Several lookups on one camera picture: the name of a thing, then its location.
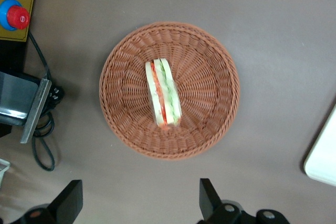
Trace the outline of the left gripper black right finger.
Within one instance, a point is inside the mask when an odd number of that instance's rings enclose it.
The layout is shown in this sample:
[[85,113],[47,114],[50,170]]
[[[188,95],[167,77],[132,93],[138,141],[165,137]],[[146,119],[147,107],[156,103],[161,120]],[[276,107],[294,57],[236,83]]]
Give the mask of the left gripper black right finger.
[[223,203],[210,179],[199,181],[199,206],[205,221],[223,221]]

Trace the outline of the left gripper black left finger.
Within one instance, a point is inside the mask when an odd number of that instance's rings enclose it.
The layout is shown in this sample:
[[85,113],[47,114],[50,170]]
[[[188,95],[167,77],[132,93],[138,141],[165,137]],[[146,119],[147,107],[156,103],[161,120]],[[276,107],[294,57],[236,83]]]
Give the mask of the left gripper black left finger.
[[83,208],[82,180],[72,180],[49,204],[48,211],[56,223],[72,224]]

